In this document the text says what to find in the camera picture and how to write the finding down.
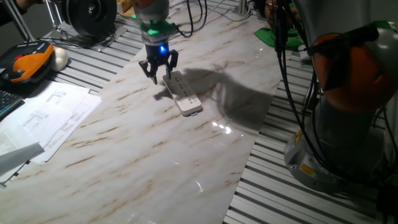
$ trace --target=white ball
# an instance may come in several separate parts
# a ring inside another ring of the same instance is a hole
[[[67,66],[69,55],[66,50],[57,48],[54,50],[54,56],[55,60],[52,65],[52,70],[59,72]]]

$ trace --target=yellow label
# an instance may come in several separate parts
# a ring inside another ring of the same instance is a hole
[[[301,130],[297,133],[296,135],[296,143],[295,145],[297,145],[301,139],[301,135],[303,134],[303,132],[301,132]]]
[[[305,165],[305,163],[301,164],[300,170],[303,171],[304,173],[310,175],[311,177],[313,176],[313,169],[311,167]]]

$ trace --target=power strip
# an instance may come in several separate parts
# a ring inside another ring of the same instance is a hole
[[[199,98],[180,71],[172,72],[171,77],[172,79],[169,80],[168,76],[164,75],[163,81],[181,114],[184,116],[196,115],[198,111],[202,110]]]

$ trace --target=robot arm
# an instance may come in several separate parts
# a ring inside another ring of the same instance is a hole
[[[165,21],[169,15],[169,0],[135,0],[133,6],[136,13],[133,19],[141,24],[140,30],[147,52],[147,59],[139,62],[139,65],[156,85],[158,67],[165,65],[166,74],[171,78],[172,69],[177,66],[178,60],[178,52],[169,50],[169,37],[177,33],[175,24]]]
[[[371,23],[369,0],[293,3],[305,33],[297,22],[295,27],[315,69],[314,89],[317,91],[317,77],[325,97],[306,126],[291,100],[301,131],[285,148],[287,167],[298,167],[290,168],[292,175],[307,187],[323,192],[343,190],[347,182],[383,181],[387,172],[373,175],[383,158],[383,133],[371,128],[371,123],[375,111],[396,92],[398,34]],[[282,8],[289,14],[287,1],[278,1],[275,50],[279,58],[287,25]],[[289,92],[285,63],[281,63],[281,69]],[[396,166],[397,162],[388,172],[391,174]]]

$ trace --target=orange object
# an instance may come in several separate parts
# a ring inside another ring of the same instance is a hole
[[[12,71],[16,72],[18,70],[22,70],[25,72],[20,78],[12,79],[11,82],[17,83],[30,78],[42,67],[42,65],[46,63],[46,61],[51,57],[53,51],[54,47],[50,44],[44,53],[30,54],[21,57],[15,62],[12,67]]]
[[[334,39],[338,34],[320,37],[314,45]],[[353,47],[350,53],[349,71],[343,84],[325,91],[329,103],[347,113],[366,113],[384,106],[394,95],[396,85],[389,72],[365,46]],[[312,61],[322,89],[328,79],[332,60],[314,54]]]

